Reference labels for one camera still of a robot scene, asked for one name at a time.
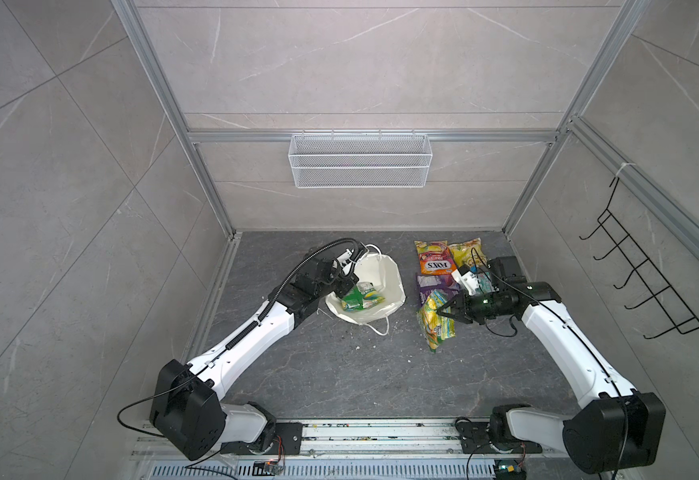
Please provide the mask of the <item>orange Fox's fruits candy bag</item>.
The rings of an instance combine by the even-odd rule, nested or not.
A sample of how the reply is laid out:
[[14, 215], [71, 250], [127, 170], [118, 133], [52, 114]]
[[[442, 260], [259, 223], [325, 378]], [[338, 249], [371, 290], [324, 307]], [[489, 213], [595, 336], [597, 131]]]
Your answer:
[[423, 275], [449, 275], [457, 269], [446, 241], [415, 241], [415, 249]]

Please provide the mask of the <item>magenta purple candy packet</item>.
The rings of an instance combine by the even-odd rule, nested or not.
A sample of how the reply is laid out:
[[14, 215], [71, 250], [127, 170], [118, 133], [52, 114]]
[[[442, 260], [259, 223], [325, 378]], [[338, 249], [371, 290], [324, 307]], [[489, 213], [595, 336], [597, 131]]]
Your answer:
[[459, 284], [453, 280], [451, 274], [417, 274], [417, 291], [419, 292], [419, 305], [423, 306], [433, 291], [440, 291], [445, 298], [451, 299], [461, 291], [461, 288]]

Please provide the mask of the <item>green yellow striped candy packet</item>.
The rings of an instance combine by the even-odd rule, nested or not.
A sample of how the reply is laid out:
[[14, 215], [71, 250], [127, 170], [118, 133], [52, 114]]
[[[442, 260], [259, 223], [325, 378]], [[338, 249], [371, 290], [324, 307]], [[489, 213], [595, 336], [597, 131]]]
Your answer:
[[431, 352], [437, 351], [445, 340], [455, 337], [455, 320], [437, 312], [447, 301], [449, 298], [445, 296], [445, 292], [433, 290], [417, 312], [419, 325]]

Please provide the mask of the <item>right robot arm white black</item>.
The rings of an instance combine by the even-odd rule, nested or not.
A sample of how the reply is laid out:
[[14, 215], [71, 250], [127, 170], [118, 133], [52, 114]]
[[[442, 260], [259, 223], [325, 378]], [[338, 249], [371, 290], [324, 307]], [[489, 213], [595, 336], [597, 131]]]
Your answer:
[[513, 256], [481, 268], [463, 265], [451, 273], [459, 293], [437, 314], [464, 324], [519, 320], [547, 350], [579, 404], [573, 416], [527, 404], [493, 408], [487, 431], [475, 436], [463, 418], [455, 425], [469, 453], [491, 448], [509, 453], [539, 446], [567, 454], [587, 474], [650, 466], [659, 453], [667, 410], [653, 393], [641, 393], [587, 339], [547, 282], [530, 282]]

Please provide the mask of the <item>floral white paper bag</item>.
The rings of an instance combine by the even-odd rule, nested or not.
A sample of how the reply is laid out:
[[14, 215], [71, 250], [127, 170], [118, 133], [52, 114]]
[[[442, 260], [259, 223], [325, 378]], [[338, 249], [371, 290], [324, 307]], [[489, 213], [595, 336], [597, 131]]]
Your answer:
[[365, 248], [367, 253], [355, 263], [357, 286], [343, 297], [329, 294], [325, 303], [335, 317], [387, 336], [391, 331], [389, 317], [405, 305], [407, 296], [397, 262], [373, 244], [365, 244]]

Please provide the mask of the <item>yellow snack packet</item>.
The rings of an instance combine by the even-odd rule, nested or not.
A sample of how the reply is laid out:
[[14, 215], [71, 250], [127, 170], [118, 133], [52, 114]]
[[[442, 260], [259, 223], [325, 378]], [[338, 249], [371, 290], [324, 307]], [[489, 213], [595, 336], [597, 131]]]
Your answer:
[[451, 256], [453, 256], [453, 260], [455, 260], [455, 264], [457, 264], [457, 268], [481, 268], [481, 266], [485, 266], [489, 262], [487, 256], [483, 254], [481, 238], [449, 244], [449, 251]]

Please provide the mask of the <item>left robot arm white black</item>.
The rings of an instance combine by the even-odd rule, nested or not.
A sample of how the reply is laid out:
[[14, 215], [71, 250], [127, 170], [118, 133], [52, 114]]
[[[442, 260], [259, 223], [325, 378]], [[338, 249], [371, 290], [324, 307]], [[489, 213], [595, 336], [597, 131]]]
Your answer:
[[255, 360], [316, 312], [323, 298], [347, 294], [357, 285], [355, 265], [365, 253], [361, 246], [355, 252], [308, 254], [227, 338], [187, 363], [165, 364], [157, 376], [151, 425], [192, 461], [217, 445], [269, 450], [275, 440], [274, 416], [253, 402], [235, 405], [223, 399]]

